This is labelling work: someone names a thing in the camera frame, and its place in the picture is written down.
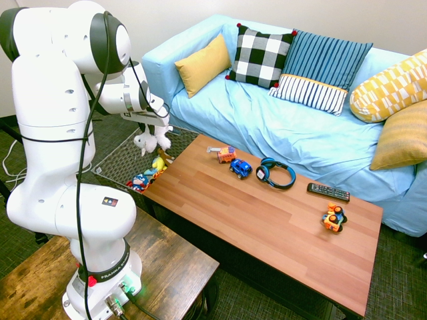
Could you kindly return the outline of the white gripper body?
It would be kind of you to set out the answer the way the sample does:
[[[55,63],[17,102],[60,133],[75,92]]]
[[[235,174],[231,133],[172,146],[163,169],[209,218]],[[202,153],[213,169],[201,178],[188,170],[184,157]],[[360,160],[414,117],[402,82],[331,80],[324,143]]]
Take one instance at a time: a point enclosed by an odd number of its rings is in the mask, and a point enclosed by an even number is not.
[[[122,113],[122,118],[138,123],[155,125],[159,127],[167,127],[169,125],[169,117],[161,118],[152,112],[126,112]]]

